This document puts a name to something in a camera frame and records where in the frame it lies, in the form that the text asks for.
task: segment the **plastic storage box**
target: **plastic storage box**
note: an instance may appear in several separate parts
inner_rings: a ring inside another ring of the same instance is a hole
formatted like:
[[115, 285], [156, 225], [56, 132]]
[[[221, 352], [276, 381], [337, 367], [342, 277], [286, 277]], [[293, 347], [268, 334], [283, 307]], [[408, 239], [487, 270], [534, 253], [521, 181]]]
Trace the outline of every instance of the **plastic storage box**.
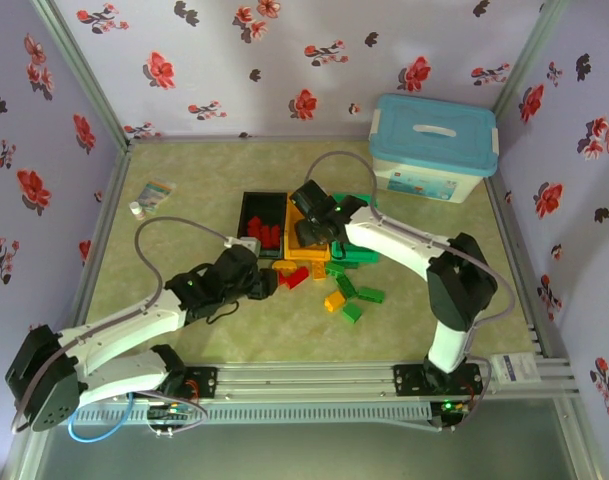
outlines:
[[378, 188], [461, 203], [497, 170], [490, 110], [405, 95], [382, 95], [370, 151]]

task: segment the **wall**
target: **wall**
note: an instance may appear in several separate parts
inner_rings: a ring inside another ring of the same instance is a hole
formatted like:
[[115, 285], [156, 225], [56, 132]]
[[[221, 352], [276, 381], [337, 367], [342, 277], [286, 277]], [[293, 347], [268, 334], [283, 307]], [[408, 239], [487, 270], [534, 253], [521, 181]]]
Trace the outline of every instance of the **wall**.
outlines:
[[55, 0], [127, 134], [366, 134], [377, 98], [491, 108], [543, 0]]
[[571, 3], [499, 125], [506, 200], [609, 459], [609, 0]]
[[0, 2], [0, 472], [4, 375], [31, 328], [66, 322], [116, 155], [30, 3]]

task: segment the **label on container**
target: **label on container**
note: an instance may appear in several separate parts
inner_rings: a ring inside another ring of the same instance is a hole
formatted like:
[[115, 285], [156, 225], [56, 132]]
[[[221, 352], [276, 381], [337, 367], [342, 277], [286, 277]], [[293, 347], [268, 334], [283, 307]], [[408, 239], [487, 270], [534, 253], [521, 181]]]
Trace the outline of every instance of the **label on container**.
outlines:
[[541, 381], [533, 353], [491, 355], [495, 378], [500, 384], [537, 383]]
[[457, 182], [452, 180], [412, 172], [393, 172], [388, 181], [388, 189], [394, 192], [412, 193], [440, 200], [450, 200], [456, 188]]

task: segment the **gray cable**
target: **gray cable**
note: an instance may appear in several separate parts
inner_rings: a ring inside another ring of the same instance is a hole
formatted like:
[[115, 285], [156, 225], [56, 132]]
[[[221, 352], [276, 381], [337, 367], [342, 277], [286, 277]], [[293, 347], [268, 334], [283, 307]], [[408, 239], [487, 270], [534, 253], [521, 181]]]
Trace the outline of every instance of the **gray cable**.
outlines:
[[[160, 297], [160, 295], [162, 294], [162, 288], [164, 286], [164, 280], [162, 279], [162, 274], [159, 272], [159, 270], [155, 267], [155, 265], [153, 265], [150, 260], [148, 258], [146, 258], [146, 256], [144, 255], [144, 253], [142, 253], [142, 249], [140, 247], [140, 235], [142, 233], [142, 230], [144, 229], [144, 227], [150, 225], [151, 223], [155, 223], [155, 222], [161, 222], [161, 221], [172, 221], [172, 222], [179, 222], [179, 223], [184, 223], [186, 225], [190, 225], [192, 227], [196, 227], [199, 228], [201, 230], [204, 230], [207, 233], [210, 233], [212, 235], [215, 235], [216, 237], [226, 241], [227, 237], [222, 235], [219, 232], [216, 232], [215, 230], [212, 230], [208, 227], [205, 227], [204, 225], [201, 225], [197, 222], [193, 222], [192, 220], [188, 220], [186, 218], [180, 218], [180, 217], [171, 217], [171, 216], [164, 216], [164, 217], [155, 217], [155, 218], [151, 218], [149, 220], [146, 220], [145, 222], [143, 222], [135, 231], [135, 237], [133, 240], [134, 246], [135, 246], [135, 253], [137, 253], [137, 256], [140, 258], [140, 260], [142, 260], [142, 263], [144, 263], [144, 265], [146, 265], [146, 267], [151, 270], [151, 272], [153, 272], [153, 275], [155, 276], [155, 280], [157, 281], [157, 285], [155, 287], [155, 293], [153, 293], [153, 296], [151, 297], [150, 300], [148, 300], [145, 304], [144, 304], [144, 310], [148, 310], [151, 305], [153, 305], [155, 302], [157, 302], [158, 298]], [[62, 348], [60, 348], [58, 351], [56, 351], [53, 355], [51, 355], [43, 364], [42, 366], [37, 370], [37, 372], [35, 373], [35, 375], [33, 376], [33, 378], [31, 379], [31, 381], [29, 382], [28, 386], [26, 387], [26, 390], [24, 391], [24, 396], [22, 397], [22, 400], [19, 402], [19, 405], [17, 405], [17, 412], [15, 413], [15, 416], [13, 417], [13, 422], [11, 423], [11, 431], [16, 434], [19, 433], [19, 429], [23, 429], [24, 425], [20, 425], [20, 420], [22, 418], [22, 415], [24, 415], [24, 412], [26, 411], [26, 407], [28, 405], [28, 402], [31, 398], [31, 396], [33, 395], [33, 393], [35, 392], [35, 388], [37, 387], [37, 384], [39, 383], [39, 381], [42, 379], [42, 377], [44, 376], [44, 374], [48, 371], [49, 367], [58, 359], [60, 358], [62, 355], [64, 355], [66, 352], [68, 352], [70, 349], [72, 349], [73, 347], [75, 347], [76, 345], [78, 345], [80, 342], [86, 340], [87, 338], [89, 338], [92, 335], [95, 335], [103, 330], [106, 330], [107, 328], [111, 328], [119, 323], [125, 322], [127, 320], [130, 320], [133, 317], [136, 317], [137, 315], [139, 315], [140, 313], [142, 313], [142, 310], [140, 308], [138, 308], [137, 310], [133, 310], [130, 313], [127, 313], [125, 315], [122, 315], [121, 317], [115, 318], [113, 320], [111, 320], [110, 322], [106, 322], [103, 325], [99, 325], [97, 327], [94, 328], [89, 328], [88, 330], [86, 330], [85, 332], [81, 333], [79, 337], [76, 337], [75, 340], [71, 340], [69, 343], [65, 344]]]
[[486, 325], [487, 323], [501, 320], [502, 318], [508, 316], [513, 311], [513, 309], [515, 308], [516, 299], [515, 299], [515, 293], [513, 293], [513, 289], [511, 288], [511, 284], [500, 273], [493, 270], [491, 267], [489, 267], [485, 263], [480, 262], [476, 258], [471, 257], [470, 255], [468, 255], [464, 252], [460, 252], [459, 250], [451, 247], [450, 245], [445, 245], [441, 242], [436, 242], [430, 236], [426, 236], [421, 233], [417, 233], [412, 229], [400, 227], [398, 225], [394, 225], [394, 224], [388, 222], [386, 220], [386, 218], [381, 214], [381, 212], [379, 212], [375, 208], [375, 199], [376, 199], [376, 195], [377, 195], [377, 178], [375, 177], [375, 171], [373, 170], [373, 167], [371, 167], [371, 165], [362, 156], [360, 156], [356, 153], [347, 152], [344, 150], [335, 150], [335, 151], [331, 151], [331, 152], [326, 152], [325, 154], [319, 156], [311, 164], [311, 166], [308, 169], [308, 172], [306, 172], [306, 181], [308, 181], [310, 179], [311, 173], [313, 172], [313, 169], [317, 166], [318, 163], [320, 163], [325, 158], [331, 157], [333, 155], [346, 155], [348, 157], [358, 160], [360, 163], [362, 163], [362, 165], [364, 165], [366, 167], [366, 169], [368, 170], [369, 175], [371, 177], [371, 202], [370, 202], [369, 207], [371, 209], [371, 213], [373, 214], [373, 217], [375, 217], [383, 225], [388, 226], [388, 227], [392, 228], [393, 230], [397, 230], [398, 232], [400, 232], [402, 234], [410, 235], [411, 237], [413, 237], [414, 239], [416, 239], [422, 243], [428, 243], [430, 245], [435, 245], [437, 248], [440, 248], [440, 249], [444, 250], [445, 252], [448, 252], [452, 255], [456, 255], [456, 256], [472, 263], [473, 265], [475, 265], [476, 267], [485, 271], [489, 275], [492, 275], [493, 278], [495, 278], [495, 280], [497, 281], [497, 283], [499, 285], [501, 285], [502, 288], [504, 288], [509, 294], [509, 302], [508, 302], [507, 307], [504, 310], [502, 310], [500, 313], [497, 313], [495, 315], [490, 315], [488, 317], [477, 320], [473, 323], [473, 326], [471, 327], [471, 331], [470, 331], [470, 334], [466, 341], [466, 344], [464, 345], [464, 355], [467, 356], [471, 360], [477, 360], [478, 362], [486, 363], [486, 365], [488, 367], [488, 375], [486, 378], [486, 383], [482, 387], [482, 392], [480, 393], [477, 400], [475, 401], [473, 408], [469, 411], [468, 415], [466, 415], [466, 417], [464, 417], [464, 419], [457, 426], [457, 428], [461, 428], [463, 425], [465, 425], [470, 420], [470, 418], [473, 416], [473, 414], [477, 410], [478, 405], [484, 398], [484, 395], [486, 395], [486, 391], [488, 390], [488, 387], [489, 387], [489, 384], [491, 383], [491, 378], [492, 378], [491, 363], [486, 358], [477, 357], [477, 356], [469, 354], [470, 348], [473, 344], [473, 338], [475, 336], [475, 332], [482, 325]]

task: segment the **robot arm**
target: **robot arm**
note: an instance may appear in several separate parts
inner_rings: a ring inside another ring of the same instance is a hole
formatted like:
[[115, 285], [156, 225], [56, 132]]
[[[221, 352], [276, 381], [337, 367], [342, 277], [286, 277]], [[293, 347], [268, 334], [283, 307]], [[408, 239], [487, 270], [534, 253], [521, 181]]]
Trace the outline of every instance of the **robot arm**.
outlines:
[[[366, 202], [349, 195], [337, 203], [312, 180], [294, 192], [291, 201], [304, 215], [296, 225], [301, 245], [341, 241], [369, 248], [410, 268], [428, 283], [431, 310], [438, 320], [425, 362], [429, 376], [448, 375], [464, 362], [473, 323], [489, 305], [497, 282], [433, 242], [449, 245], [486, 264], [475, 239], [460, 234], [451, 240], [385, 216], [376, 218]], [[405, 233], [409, 230], [428, 241]]]
[[[229, 238], [225, 246], [229, 248], [213, 265], [200, 265], [166, 282], [149, 308], [150, 297], [91, 325], [58, 334], [47, 325], [31, 331], [6, 374], [18, 403], [42, 365], [73, 345], [48, 367], [30, 394], [24, 416], [32, 429], [47, 430], [77, 408], [105, 398], [145, 390], [168, 393], [177, 388], [185, 369], [170, 346], [157, 345], [138, 355], [116, 357], [157, 335], [210, 317], [242, 296], [262, 300], [275, 292], [276, 272], [257, 267], [255, 239]], [[111, 323], [115, 324], [102, 329]]]

